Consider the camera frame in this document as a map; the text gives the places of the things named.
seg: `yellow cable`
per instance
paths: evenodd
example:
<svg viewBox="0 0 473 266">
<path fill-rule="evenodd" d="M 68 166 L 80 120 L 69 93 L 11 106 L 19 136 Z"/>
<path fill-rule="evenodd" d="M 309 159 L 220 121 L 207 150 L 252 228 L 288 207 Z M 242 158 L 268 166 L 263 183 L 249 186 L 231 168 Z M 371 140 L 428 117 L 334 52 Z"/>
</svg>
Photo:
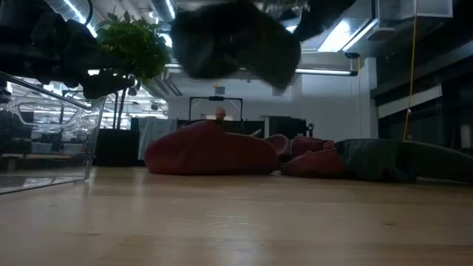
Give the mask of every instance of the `yellow cable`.
<svg viewBox="0 0 473 266">
<path fill-rule="evenodd" d="M 406 141 L 407 138 L 407 127 L 409 124 L 409 110 L 411 108 L 411 98 L 412 98 L 412 88 L 414 87 L 414 62 L 415 62 L 415 37 L 416 37 L 416 30 L 417 30 L 417 8 L 418 8 L 418 0 L 415 0 L 415 12 L 414 12 L 414 33 L 412 34 L 412 57 L 411 57 L 411 80 L 410 80 L 410 88 L 409 88 L 409 102 L 407 104 L 406 110 L 406 122 L 404 124 L 404 134 L 402 137 L 403 141 Z"/>
</svg>

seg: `red bean bag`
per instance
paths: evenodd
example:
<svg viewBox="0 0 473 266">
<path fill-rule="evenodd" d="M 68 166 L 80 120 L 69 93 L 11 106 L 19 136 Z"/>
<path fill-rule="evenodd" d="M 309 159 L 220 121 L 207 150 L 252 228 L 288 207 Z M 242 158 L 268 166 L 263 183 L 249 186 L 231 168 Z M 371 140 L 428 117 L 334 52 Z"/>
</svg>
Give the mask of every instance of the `red bean bag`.
<svg viewBox="0 0 473 266">
<path fill-rule="evenodd" d="M 346 171 L 347 167 L 336 149 L 307 151 L 281 167 L 281 174 L 294 177 L 337 177 Z"/>
<path fill-rule="evenodd" d="M 269 174 L 278 166 L 276 150 L 256 137 L 224 133 L 204 120 L 151 142 L 145 163 L 154 174 Z"/>
<path fill-rule="evenodd" d="M 265 140 L 274 147 L 278 155 L 285 155 L 290 153 L 289 140 L 286 136 L 282 134 L 275 134 L 265 138 Z"/>
<path fill-rule="evenodd" d="M 321 140 L 314 137 L 297 136 L 292 140 L 290 145 L 290 155 L 299 157 L 306 151 L 318 152 L 324 150 L 324 144 L 329 140 Z"/>
</svg>

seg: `acrylic box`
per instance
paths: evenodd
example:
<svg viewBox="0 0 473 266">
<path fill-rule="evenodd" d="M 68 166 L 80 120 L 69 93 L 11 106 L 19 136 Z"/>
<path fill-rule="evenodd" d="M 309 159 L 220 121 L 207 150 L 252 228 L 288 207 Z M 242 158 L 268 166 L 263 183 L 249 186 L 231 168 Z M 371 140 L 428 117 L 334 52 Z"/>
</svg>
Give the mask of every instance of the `acrylic box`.
<svg viewBox="0 0 473 266">
<path fill-rule="evenodd" d="M 89 178 L 105 98 L 0 95 L 0 194 Z"/>
</svg>

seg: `green leaves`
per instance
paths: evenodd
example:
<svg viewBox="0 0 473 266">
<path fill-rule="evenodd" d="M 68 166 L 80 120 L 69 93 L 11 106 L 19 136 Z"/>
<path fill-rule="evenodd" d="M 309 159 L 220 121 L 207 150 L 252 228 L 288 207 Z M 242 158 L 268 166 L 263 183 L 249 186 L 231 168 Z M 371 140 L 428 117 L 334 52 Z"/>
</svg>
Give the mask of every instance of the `green leaves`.
<svg viewBox="0 0 473 266">
<path fill-rule="evenodd" d="M 135 20 L 127 12 L 121 18 L 111 13 L 108 17 L 97 25 L 99 46 L 128 62 L 114 72 L 133 74 L 140 81 L 159 75 L 170 61 L 166 40 L 154 33 L 160 25 L 148 24 L 143 18 Z"/>
</svg>

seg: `pipe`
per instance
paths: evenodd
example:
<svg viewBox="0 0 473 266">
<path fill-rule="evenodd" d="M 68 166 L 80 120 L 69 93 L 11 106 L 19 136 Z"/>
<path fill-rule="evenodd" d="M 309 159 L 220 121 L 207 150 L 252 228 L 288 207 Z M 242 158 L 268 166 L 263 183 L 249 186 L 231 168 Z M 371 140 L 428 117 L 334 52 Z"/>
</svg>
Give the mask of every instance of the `pipe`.
<svg viewBox="0 0 473 266">
<path fill-rule="evenodd" d="M 160 21 L 170 22 L 176 18 L 177 5 L 174 0 L 149 0 L 149 3 Z"/>
</svg>

